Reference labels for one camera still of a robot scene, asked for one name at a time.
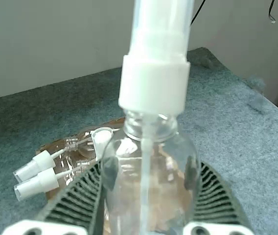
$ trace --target gray carpet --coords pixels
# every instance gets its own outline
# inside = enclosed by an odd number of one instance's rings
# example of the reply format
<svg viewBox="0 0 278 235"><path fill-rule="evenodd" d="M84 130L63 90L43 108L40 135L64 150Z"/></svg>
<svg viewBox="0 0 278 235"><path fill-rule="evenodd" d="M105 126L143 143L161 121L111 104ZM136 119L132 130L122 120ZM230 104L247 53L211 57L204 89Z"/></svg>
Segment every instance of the gray carpet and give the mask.
<svg viewBox="0 0 278 235"><path fill-rule="evenodd" d="M230 184L257 235L278 235L278 108L233 75L207 49L192 62L186 109L179 116L202 160ZM0 98L0 233L32 218L43 194L18 202L12 172L40 145L122 116L121 69Z"/></svg>

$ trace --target white spray nozzle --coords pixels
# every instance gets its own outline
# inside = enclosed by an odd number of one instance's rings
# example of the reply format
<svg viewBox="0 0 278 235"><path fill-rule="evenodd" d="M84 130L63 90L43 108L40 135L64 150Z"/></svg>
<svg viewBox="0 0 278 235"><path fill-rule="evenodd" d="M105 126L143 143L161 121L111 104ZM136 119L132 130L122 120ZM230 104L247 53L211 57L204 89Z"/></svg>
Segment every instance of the white spray nozzle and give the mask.
<svg viewBox="0 0 278 235"><path fill-rule="evenodd" d="M14 171L13 174L20 183L50 167L55 167L55 162L49 152L45 150L33 157L29 163Z"/></svg>
<svg viewBox="0 0 278 235"><path fill-rule="evenodd" d="M91 138L95 150L95 160L98 161L102 158L103 151L113 136L113 130L110 127L100 127L95 129Z"/></svg>
<svg viewBox="0 0 278 235"><path fill-rule="evenodd" d="M22 201L41 192L48 192L59 187L58 179L79 170L80 167L55 174L53 168L39 172L37 176L14 186L17 200Z"/></svg>

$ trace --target clear glass bottle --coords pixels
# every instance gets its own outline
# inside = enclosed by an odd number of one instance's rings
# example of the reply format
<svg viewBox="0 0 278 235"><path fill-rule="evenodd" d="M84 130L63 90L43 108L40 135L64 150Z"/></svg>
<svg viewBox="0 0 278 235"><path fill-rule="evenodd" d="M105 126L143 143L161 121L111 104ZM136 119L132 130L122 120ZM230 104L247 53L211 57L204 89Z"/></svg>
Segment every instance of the clear glass bottle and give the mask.
<svg viewBox="0 0 278 235"><path fill-rule="evenodd" d="M175 117L152 119L149 177L143 192L147 208L142 207L141 177L144 115L126 112L124 127L114 133L103 154L103 185L113 235L142 234L142 220L146 221L144 234L182 234L192 216L193 199L201 186L195 147L181 133ZM146 210L145 219L142 210Z"/></svg>

